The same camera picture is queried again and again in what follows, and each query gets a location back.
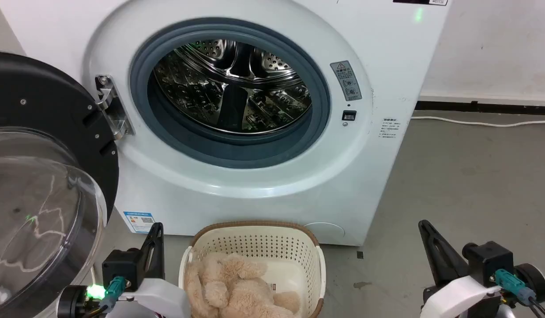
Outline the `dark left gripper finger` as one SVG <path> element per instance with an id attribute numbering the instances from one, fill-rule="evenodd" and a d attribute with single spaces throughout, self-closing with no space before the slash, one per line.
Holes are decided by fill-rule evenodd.
<path id="1" fill-rule="evenodd" d="M 165 234 L 161 222 L 155 222 L 141 247 L 139 269 L 144 278 L 165 279 Z"/>

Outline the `round white filter cover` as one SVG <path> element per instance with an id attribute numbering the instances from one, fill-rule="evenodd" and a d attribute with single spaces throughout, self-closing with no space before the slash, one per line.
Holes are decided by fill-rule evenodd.
<path id="1" fill-rule="evenodd" d="M 341 226 L 329 222 L 311 222 L 304 227 L 322 244 L 339 244 L 346 234 Z"/>

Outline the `blue white energy label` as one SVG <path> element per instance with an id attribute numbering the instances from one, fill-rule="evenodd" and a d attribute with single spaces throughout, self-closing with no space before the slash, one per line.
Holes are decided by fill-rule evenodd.
<path id="1" fill-rule="evenodd" d="M 147 212 L 123 212 L 133 233 L 148 234 L 155 223 L 153 215 Z"/>

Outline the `metal door hinge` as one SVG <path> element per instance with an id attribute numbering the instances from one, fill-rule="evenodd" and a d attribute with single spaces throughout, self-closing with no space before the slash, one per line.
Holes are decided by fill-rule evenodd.
<path id="1" fill-rule="evenodd" d="M 107 119 L 113 138 L 121 140 L 125 136 L 135 135 L 135 130 L 113 78 L 109 75 L 97 75 L 95 77 L 95 92 L 98 95 L 96 105 Z"/>

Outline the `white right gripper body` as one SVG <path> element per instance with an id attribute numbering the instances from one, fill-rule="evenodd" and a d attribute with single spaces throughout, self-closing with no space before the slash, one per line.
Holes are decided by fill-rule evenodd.
<path id="1" fill-rule="evenodd" d="M 487 294 L 494 294 L 500 289 L 497 284 L 484 287 L 471 276 L 458 278 L 429 297 L 420 312 L 420 318 L 456 318 Z"/>

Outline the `white front-load washing machine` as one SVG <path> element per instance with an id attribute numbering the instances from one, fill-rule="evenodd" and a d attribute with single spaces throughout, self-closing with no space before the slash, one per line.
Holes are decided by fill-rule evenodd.
<path id="1" fill-rule="evenodd" d="M 115 208 L 147 212 L 166 234 L 194 235 L 218 222 L 329 222 L 360 246 L 415 109 L 453 0 L 446 6 L 393 0 L 0 0 L 24 53 L 91 89 L 115 81 L 135 135 L 118 143 Z M 274 167 L 221 168 L 174 153 L 149 131 L 130 93 L 139 47 L 172 24 L 230 18 L 275 30 L 301 45 L 327 81 L 331 114 L 303 154 Z M 362 99 L 346 101 L 330 64 L 349 61 Z M 344 110 L 357 111 L 342 121 Z M 401 121 L 379 138 L 384 117 Z"/>

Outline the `stainless steel washer drum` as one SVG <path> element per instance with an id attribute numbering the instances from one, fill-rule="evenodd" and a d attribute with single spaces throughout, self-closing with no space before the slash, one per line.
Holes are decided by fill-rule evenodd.
<path id="1" fill-rule="evenodd" d="M 161 58 L 153 76 L 184 117 L 233 135 L 264 135 L 298 123 L 312 98 L 279 56 L 232 39 L 202 39 Z"/>

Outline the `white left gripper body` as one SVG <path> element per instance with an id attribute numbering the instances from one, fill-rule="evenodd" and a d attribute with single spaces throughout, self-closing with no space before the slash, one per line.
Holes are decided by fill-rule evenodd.
<path id="1" fill-rule="evenodd" d="M 136 291 L 126 291 L 105 318 L 190 318 L 184 290 L 167 280 L 146 278 Z"/>

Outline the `small white text sticker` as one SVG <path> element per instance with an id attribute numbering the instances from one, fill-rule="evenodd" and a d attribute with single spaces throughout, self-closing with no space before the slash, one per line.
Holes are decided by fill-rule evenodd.
<path id="1" fill-rule="evenodd" d="M 395 117 L 384 117 L 381 121 L 378 137 L 396 139 L 401 129 L 401 121 Z"/>

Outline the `beige plush teddy bear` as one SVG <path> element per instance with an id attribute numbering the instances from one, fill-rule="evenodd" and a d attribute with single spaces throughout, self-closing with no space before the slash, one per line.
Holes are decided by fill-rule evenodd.
<path id="1" fill-rule="evenodd" d="M 237 253 L 211 252 L 184 274 L 192 318 L 297 318 L 298 292 L 274 292 L 263 280 L 268 266 Z"/>

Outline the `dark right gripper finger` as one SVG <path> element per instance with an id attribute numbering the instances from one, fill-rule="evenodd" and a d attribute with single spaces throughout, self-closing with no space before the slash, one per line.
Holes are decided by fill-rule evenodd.
<path id="1" fill-rule="evenodd" d="M 419 231 L 436 287 L 443 288 L 453 280 L 469 275 L 465 259 L 428 220 L 419 222 Z"/>

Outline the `black wall baseboard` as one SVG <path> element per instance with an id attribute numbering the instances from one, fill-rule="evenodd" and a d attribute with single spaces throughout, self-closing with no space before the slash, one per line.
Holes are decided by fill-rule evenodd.
<path id="1" fill-rule="evenodd" d="M 461 111 L 474 113 L 521 114 L 545 116 L 545 106 L 497 103 L 418 101 L 416 111 Z"/>

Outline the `black washer door clear glass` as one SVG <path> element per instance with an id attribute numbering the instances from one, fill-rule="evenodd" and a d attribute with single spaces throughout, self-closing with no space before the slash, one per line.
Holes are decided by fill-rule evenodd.
<path id="1" fill-rule="evenodd" d="M 48 317 L 83 280 L 118 180 L 113 132 L 91 93 L 0 52 L 0 318 Z"/>

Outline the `grey warning sticker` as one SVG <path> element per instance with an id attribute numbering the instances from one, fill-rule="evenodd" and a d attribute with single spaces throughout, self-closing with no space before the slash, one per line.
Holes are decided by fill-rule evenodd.
<path id="1" fill-rule="evenodd" d="M 362 99 L 360 85 L 349 61 L 338 61 L 330 64 L 332 71 L 342 89 L 346 101 Z"/>

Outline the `cream laundry basket brown rim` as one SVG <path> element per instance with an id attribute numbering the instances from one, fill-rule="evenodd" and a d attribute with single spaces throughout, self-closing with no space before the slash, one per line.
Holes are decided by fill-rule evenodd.
<path id="1" fill-rule="evenodd" d="M 313 233 L 302 225 L 278 221 L 234 221 L 209 225 L 194 235 L 180 263 L 179 287 L 186 285 L 186 270 L 210 252 L 236 252 L 268 266 L 264 280 L 277 292 L 298 292 L 298 318 L 318 318 L 326 290 L 323 250 Z"/>

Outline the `grey rubber door gasket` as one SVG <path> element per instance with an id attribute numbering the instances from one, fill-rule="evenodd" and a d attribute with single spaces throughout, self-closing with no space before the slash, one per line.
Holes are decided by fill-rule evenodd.
<path id="1" fill-rule="evenodd" d="M 279 56 L 307 85 L 310 111 L 295 125 L 264 135 L 227 134 L 184 117 L 162 93 L 153 69 L 173 49 L 202 39 L 232 39 Z M 174 153 L 221 168 L 250 170 L 290 161 L 317 142 L 331 114 L 330 90 L 312 56 L 279 32 L 238 19 L 191 19 L 157 31 L 138 48 L 129 84 L 138 115 L 158 140 Z"/>

